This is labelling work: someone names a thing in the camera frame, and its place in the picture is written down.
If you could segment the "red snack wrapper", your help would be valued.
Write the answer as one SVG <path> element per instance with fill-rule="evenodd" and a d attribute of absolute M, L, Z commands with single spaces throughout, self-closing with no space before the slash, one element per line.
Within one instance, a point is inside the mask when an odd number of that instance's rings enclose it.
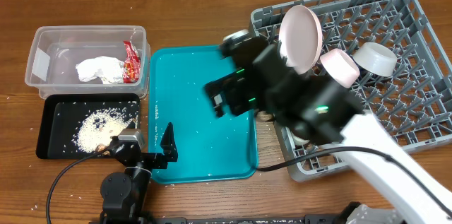
<path fill-rule="evenodd" d="M 135 83 L 139 79 L 141 59 L 138 50 L 130 41 L 124 41 L 126 60 L 122 69 L 122 77 L 125 83 Z"/>

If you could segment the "white paper cup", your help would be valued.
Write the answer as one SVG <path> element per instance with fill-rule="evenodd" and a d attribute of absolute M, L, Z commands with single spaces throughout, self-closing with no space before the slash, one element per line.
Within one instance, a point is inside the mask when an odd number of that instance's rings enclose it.
<path fill-rule="evenodd" d="M 309 143 L 309 140 L 302 139 L 298 136 L 292 134 L 292 140 L 294 141 L 294 145 L 296 146 L 304 146 Z"/>

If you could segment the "large white plate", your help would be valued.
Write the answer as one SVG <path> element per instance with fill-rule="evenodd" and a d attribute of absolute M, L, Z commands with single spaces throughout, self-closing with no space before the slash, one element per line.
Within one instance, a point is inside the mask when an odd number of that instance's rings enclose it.
<path fill-rule="evenodd" d="M 318 61 L 322 29 L 317 15 L 306 6 L 293 6 L 283 17 L 280 55 L 298 74 L 306 73 Z"/>

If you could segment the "white napkin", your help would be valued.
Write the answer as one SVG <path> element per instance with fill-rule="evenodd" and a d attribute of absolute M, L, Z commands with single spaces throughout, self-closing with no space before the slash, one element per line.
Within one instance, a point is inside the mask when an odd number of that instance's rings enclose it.
<path fill-rule="evenodd" d="M 106 56 L 86 59 L 76 65 L 79 81 L 89 82 L 100 79 L 103 84 L 123 83 L 123 68 L 123 61 Z"/>

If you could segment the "small pink bowl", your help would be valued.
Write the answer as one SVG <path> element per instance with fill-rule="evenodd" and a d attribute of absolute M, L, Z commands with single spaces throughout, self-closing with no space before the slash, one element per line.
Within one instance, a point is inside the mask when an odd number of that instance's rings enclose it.
<path fill-rule="evenodd" d="M 359 77 L 359 68 L 352 58 L 341 49 L 332 49 L 320 56 L 328 74 L 341 86 L 350 88 Z"/>

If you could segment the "grey metal bowl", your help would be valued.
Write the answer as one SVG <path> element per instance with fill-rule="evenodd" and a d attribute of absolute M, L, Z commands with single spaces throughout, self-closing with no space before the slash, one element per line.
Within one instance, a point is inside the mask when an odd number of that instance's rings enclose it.
<path fill-rule="evenodd" d="M 378 76 L 392 76 L 397 56 L 387 47 L 375 42 L 364 43 L 353 55 L 363 69 Z"/>

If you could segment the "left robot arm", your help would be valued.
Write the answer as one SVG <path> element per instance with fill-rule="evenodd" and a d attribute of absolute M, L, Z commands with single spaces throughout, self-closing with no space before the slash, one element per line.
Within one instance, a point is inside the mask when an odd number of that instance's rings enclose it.
<path fill-rule="evenodd" d="M 152 214 L 143 210 L 148 185 L 154 169 L 164 170 L 176 162 L 178 152 L 174 128 L 170 122 L 160 142 L 161 153 L 143 152 L 144 137 L 140 129 L 124 129 L 113 136 L 109 145 L 112 157 L 124 167 L 123 172 L 107 175 L 102 181 L 101 223 L 154 223 Z"/>

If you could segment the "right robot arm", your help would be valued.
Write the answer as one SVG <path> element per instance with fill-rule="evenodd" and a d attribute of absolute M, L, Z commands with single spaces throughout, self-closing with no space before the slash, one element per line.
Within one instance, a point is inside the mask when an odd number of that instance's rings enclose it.
<path fill-rule="evenodd" d="M 323 146 L 384 196 L 404 223 L 450 223 L 451 193 L 407 154 L 378 119 L 330 76 L 302 76 L 262 37 L 230 37 L 219 47 L 235 72 L 204 87 L 215 114 L 271 114 L 296 136 Z"/>

